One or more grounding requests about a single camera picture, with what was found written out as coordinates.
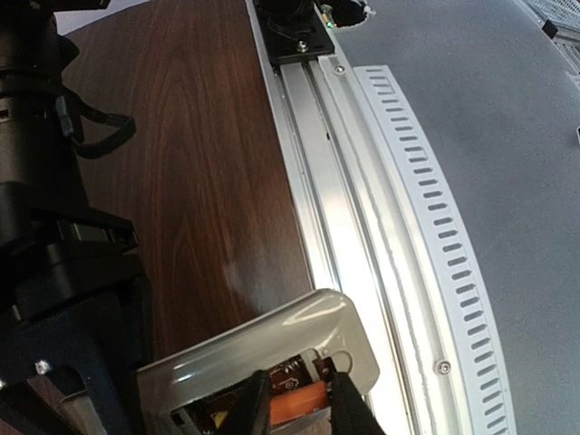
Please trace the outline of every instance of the slotted white strip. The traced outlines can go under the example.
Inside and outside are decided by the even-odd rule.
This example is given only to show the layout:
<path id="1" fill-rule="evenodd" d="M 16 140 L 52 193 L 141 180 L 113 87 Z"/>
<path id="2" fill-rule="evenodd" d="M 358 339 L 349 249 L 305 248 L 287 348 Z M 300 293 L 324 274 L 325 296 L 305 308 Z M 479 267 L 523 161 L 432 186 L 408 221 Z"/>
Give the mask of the slotted white strip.
<path id="1" fill-rule="evenodd" d="M 488 295 L 429 142 L 386 66 L 354 68 L 411 198 L 458 346 L 474 433 L 515 434 L 508 376 Z"/>

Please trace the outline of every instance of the metal mesh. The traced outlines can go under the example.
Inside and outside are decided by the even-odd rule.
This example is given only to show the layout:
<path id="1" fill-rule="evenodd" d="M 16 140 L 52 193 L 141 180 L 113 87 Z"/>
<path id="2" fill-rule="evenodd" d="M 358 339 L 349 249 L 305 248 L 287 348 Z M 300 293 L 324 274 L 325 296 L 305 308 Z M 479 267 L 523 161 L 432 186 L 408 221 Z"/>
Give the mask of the metal mesh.
<path id="1" fill-rule="evenodd" d="M 580 31 L 580 4 L 576 0 L 527 0 L 546 19 Z"/>

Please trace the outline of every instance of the wooden table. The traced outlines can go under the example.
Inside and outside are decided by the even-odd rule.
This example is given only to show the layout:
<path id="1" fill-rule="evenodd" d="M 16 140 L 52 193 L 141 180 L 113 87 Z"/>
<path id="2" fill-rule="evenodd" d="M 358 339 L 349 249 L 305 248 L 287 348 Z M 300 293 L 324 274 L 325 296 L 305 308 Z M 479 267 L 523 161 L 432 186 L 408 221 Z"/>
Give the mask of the wooden table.
<path id="1" fill-rule="evenodd" d="M 309 291 L 245 2 L 154 0 L 72 39 L 82 54 L 66 84 L 138 123 L 123 149 L 81 166 L 92 205 L 140 236 L 156 357 Z"/>

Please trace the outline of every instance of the bolt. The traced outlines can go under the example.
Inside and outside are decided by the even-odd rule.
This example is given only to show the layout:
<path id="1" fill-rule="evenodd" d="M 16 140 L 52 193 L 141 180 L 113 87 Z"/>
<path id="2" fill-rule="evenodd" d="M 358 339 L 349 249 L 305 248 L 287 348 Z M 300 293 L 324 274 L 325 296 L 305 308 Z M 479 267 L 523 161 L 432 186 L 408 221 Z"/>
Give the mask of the bolt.
<path id="1" fill-rule="evenodd" d="M 43 374 L 47 374 L 50 370 L 53 369 L 52 365 L 46 360 L 40 360 L 34 364 L 36 367 L 36 372 L 41 376 Z"/>
<path id="2" fill-rule="evenodd" d="M 449 361 L 441 361 L 437 364 L 438 374 L 450 374 L 450 372 L 451 372 L 451 364 Z"/>
<path id="3" fill-rule="evenodd" d="M 298 41 L 298 45 L 296 46 L 296 50 L 299 53 L 306 53 L 308 51 L 308 44 L 306 41 Z"/>

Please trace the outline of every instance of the dark brown wood surface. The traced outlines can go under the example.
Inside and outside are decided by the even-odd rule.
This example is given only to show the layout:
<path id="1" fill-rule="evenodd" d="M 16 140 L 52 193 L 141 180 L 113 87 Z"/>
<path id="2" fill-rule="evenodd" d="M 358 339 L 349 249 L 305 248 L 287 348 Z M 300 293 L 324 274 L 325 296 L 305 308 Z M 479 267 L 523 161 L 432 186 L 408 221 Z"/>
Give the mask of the dark brown wood surface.
<path id="1" fill-rule="evenodd" d="M 156 357 L 309 291 L 245 2 L 154 0 L 72 39 L 82 54 L 65 83 L 138 123 L 123 149 L 81 166 L 92 205 L 140 236 Z"/>

